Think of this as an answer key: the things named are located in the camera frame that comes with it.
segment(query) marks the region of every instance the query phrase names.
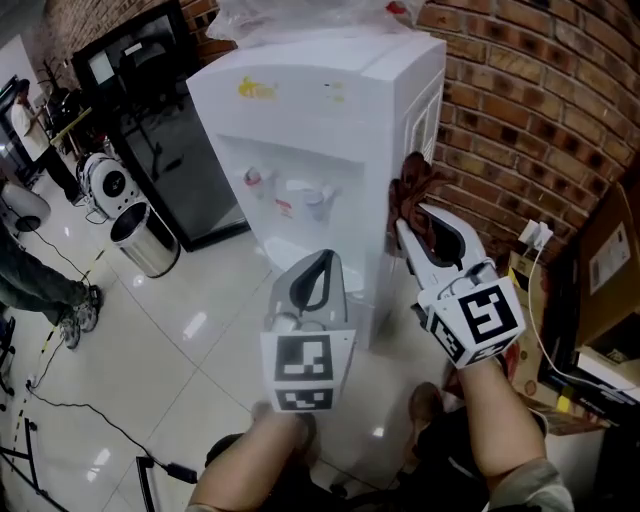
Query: black frame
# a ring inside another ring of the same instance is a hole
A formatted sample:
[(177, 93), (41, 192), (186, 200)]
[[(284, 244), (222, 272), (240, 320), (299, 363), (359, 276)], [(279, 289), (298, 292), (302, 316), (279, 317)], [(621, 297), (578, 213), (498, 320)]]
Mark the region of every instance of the black frame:
[[(13, 471), (15, 471), (20, 478), (22, 478), (29, 487), (31, 487), (38, 496), (42, 496), (42, 499), (49, 503), (53, 508), (59, 510), (60, 512), (69, 512), (66, 508), (60, 505), (57, 501), (49, 496), (49, 493), (42, 489), (38, 484), (38, 477), (36, 475), (36, 466), (33, 461), (33, 450), (31, 448), (31, 434), (30, 432), (35, 432), (37, 430), (37, 426), (32, 421), (29, 421), (29, 418), (24, 419), (24, 435), (27, 441), (27, 453), (17, 452), (15, 450), (9, 450), (8, 448), (3, 448), (0, 446), (0, 457), (2, 457), (7, 464), (11, 467)], [(29, 461), (29, 469), (31, 470), (31, 479), (25, 475), (22, 471), (20, 471), (16, 465), (9, 460), (9, 457), (14, 459), (24, 459)]]
[(185, 69), (187, 70), (187, 75), (193, 75), (200, 69), (200, 65), (195, 49), (193, 48), (192, 41), (189, 38), (187, 22), (184, 20), (182, 15), (179, 0), (169, 0), (164, 4), (149, 9), (135, 18), (124, 22), (122, 25), (116, 27), (100, 39), (89, 43), (82, 50), (75, 52), (71, 62), (78, 78), (78, 82), (80, 82), (82, 89), (87, 94), (90, 104), (95, 111), (94, 119), (101, 120), (101, 127), (109, 136), (113, 147), (124, 161), (127, 169), (131, 172), (133, 179), (138, 183), (140, 189), (145, 194), (153, 208), (156, 210), (160, 218), (167, 224), (180, 244), (187, 251), (191, 252), (248, 231), (250, 229), (249, 223), (246, 219), (238, 220), (199, 238), (193, 240), (190, 239), (173, 216), (171, 210), (169, 210), (162, 197), (160, 197), (160, 194), (156, 191), (148, 174), (142, 168), (140, 162), (138, 162), (138, 159), (133, 154), (129, 144), (122, 133), (120, 133), (119, 127), (116, 126), (114, 120), (111, 118), (110, 112), (105, 108), (106, 106), (102, 101), (101, 94), (99, 94), (98, 86), (93, 78), (93, 74), (91, 73), (91, 68), (89, 66), (89, 59), (95, 56), (98, 52), (115, 43), (123, 36), (126, 36), (132, 30), (142, 25), (146, 25), (147, 23), (162, 16), (167, 16), (169, 19), (169, 23), (171, 24), (171, 29), (176, 40), (176, 47), (178, 51), (184, 55), (183, 62)]

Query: plastic bag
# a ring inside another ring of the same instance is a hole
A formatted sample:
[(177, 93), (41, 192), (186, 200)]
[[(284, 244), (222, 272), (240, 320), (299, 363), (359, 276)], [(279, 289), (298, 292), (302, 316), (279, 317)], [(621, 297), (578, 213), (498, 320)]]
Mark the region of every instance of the plastic bag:
[(401, 32), (408, 29), (394, 14), (413, 24), (423, 4), (424, 0), (218, 0), (220, 12), (207, 36), (246, 48)]

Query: brown cloth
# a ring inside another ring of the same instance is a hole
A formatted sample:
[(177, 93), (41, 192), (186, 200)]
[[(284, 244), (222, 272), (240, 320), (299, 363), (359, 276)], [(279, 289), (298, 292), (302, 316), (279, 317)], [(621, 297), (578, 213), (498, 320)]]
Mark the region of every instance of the brown cloth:
[(389, 225), (398, 241), (396, 220), (404, 219), (418, 238), (433, 250), (436, 246), (436, 234), (431, 225), (431, 217), (420, 206), (428, 193), (448, 183), (449, 180), (439, 172), (434, 172), (421, 153), (411, 153), (402, 164), (399, 179), (391, 181), (389, 186)]

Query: black cable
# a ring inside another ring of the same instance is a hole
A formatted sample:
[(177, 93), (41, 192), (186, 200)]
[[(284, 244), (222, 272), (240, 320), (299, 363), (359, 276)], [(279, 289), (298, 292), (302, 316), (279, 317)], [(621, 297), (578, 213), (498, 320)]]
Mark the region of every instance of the black cable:
[(89, 219), (89, 215), (91, 215), (92, 213), (96, 213), (97, 211), (98, 211), (97, 208), (91, 210), (89, 213), (87, 213), (84, 216), (84, 220), (86, 220), (90, 224), (93, 224), (94, 226), (102, 226), (105, 222), (107, 222), (107, 219), (104, 219), (102, 222), (93, 222), (92, 220)]
[[(12, 211), (13, 213), (15, 213), (15, 214), (16, 214), (16, 216), (17, 216), (19, 219), (21, 219), (21, 220), (22, 220), (22, 219), (24, 219), (24, 217), (23, 217), (22, 215), (20, 215), (17, 211), (15, 211), (11, 206), (9, 206), (9, 205), (7, 204), (7, 202), (4, 200), (4, 197), (0, 196), (0, 199), (2, 199), (2, 202), (3, 202), (3, 203), (4, 203), (4, 205), (9, 209), (9, 211)], [(39, 238), (40, 240), (42, 240), (45, 244), (47, 244), (49, 247), (53, 247), (53, 248), (54, 248), (54, 250), (58, 253), (58, 256), (60, 256), (63, 260), (67, 261), (67, 262), (68, 262), (68, 263), (69, 263), (69, 264), (70, 264), (70, 265), (71, 265), (71, 266), (76, 270), (76, 272), (82, 276), (82, 279), (80, 280), (80, 282), (82, 282), (82, 281), (84, 281), (84, 280), (86, 279), (86, 280), (87, 280), (87, 283), (89, 283), (89, 286), (91, 286), (91, 281), (89, 281), (89, 278), (87, 277), (87, 275), (89, 274), (89, 272), (88, 272), (88, 271), (87, 271), (86, 273), (84, 273), (84, 274), (83, 274), (83, 273), (80, 271), (80, 269), (79, 269), (78, 267), (76, 267), (76, 266), (73, 264), (73, 261), (71, 261), (69, 258), (66, 258), (65, 256), (63, 256), (63, 255), (62, 255), (62, 253), (58, 250), (58, 248), (57, 248), (55, 245), (53, 245), (53, 244), (51, 244), (51, 243), (47, 242), (44, 238), (42, 238), (42, 235), (41, 235), (40, 233), (38, 233), (35, 229), (33, 229), (33, 230), (32, 230), (32, 231), (30, 231), (30, 232), (31, 232), (31, 233), (34, 233), (35, 235), (37, 235), (37, 236), (38, 236), (38, 238)]]
[(44, 367), (44, 372), (42, 373), (42, 376), (38, 379), (38, 383), (32, 383), (31, 384), (31, 389), (38, 389), (38, 386), (40, 386), (40, 384), (42, 384), (42, 381), (44, 379), (44, 376), (47, 374), (47, 370), (49, 369), (49, 366), (51, 365), (51, 361), (53, 361), (53, 358), (56, 355), (56, 352), (58, 351), (58, 349), (64, 344), (64, 340), (62, 340), (58, 346), (55, 348), (55, 350), (53, 351), (53, 354), (51, 354), (51, 357), (49, 358), (49, 361), (47, 362), (47, 366)]
[(58, 256), (60, 256), (63, 260), (66, 260), (67, 262), (69, 262), (69, 265), (71, 265), (74, 269), (76, 269), (76, 272), (82, 276), (82, 279), (80, 281), (84, 281), (86, 279), (87, 283), (89, 283), (89, 286), (91, 286), (91, 281), (89, 281), (89, 278), (87, 277), (89, 272), (82, 273), (82, 271), (73, 264), (73, 261), (71, 261), (69, 258), (62, 255), (62, 253), (58, 250), (58, 248), (55, 245), (47, 242), (44, 238), (42, 238), (42, 235), (40, 235), (40, 233), (38, 233), (37, 231), (32, 231), (32, 233), (35, 234), (40, 240), (42, 240), (49, 247), (53, 247), (53, 249), (58, 253)]
[(27, 385), (27, 391), (29, 392), (29, 394), (31, 394), (32, 396), (35, 396), (38, 400), (40, 400), (41, 402), (44, 402), (46, 404), (49, 404), (52, 407), (70, 407), (70, 408), (88, 408), (91, 409), (93, 412), (95, 412), (97, 415), (101, 416), (102, 419), (104, 421), (106, 421), (109, 425), (111, 425), (113, 428), (115, 428), (116, 430), (119, 430), (120, 433), (126, 437), (129, 441), (131, 441), (133, 444), (135, 444), (138, 448), (141, 448), (142, 451), (144, 451), (144, 453), (147, 454), (147, 457), (149, 457), (151, 460), (153, 460), (153, 462), (155, 462), (158, 466), (160, 466), (162, 469), (164, 469), (165, 471), (167, 470), (167, 466), (166, 464), (163, 464), (162, 462), (160, 462), (158, 459), (156, 459), (153, 455), (151, 455), (149, 453), (149, 450), (147, 450), (143, 445), (141, 445), (139, 442), (135, 441), (129, 434), (127, 434), (124, 430), (122, 430), (118, 425), (115, 425), (114, 423), (112, 423), (111, 421), (109, 421), (109, 418), (107, 418), (103, 413), (101, 413), (98, 409), (96, 409), (95, 407), (93, 407), (91, 404), (68, 404), (68, 403), (54, 403), (54, 402), (50, 402), (49, 400), (47, 400), (46, 398), (42, 398), (40, 396), (38, 396), (36, 393), (33, 392), (33, 389), (31, 386)]

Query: jeans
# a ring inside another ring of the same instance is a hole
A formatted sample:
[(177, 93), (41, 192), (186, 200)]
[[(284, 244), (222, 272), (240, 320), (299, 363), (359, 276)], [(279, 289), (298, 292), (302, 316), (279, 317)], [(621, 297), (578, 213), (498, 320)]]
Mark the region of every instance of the jeans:
[(64, 190), (67, 200), (72, 202), (80, 193), (78, 181), (69, 172), (67, 166), (60, 158), (60, 155), (53, 146), (49, 146), (36, 161), (36, 165), (41, 169), (46, 169), (51, 179)]
[(89, 288), (70, 281), (23, 251), (0, 222), (0, 302), (44, 313), (52, 325), (73, 306), (89, 300)]

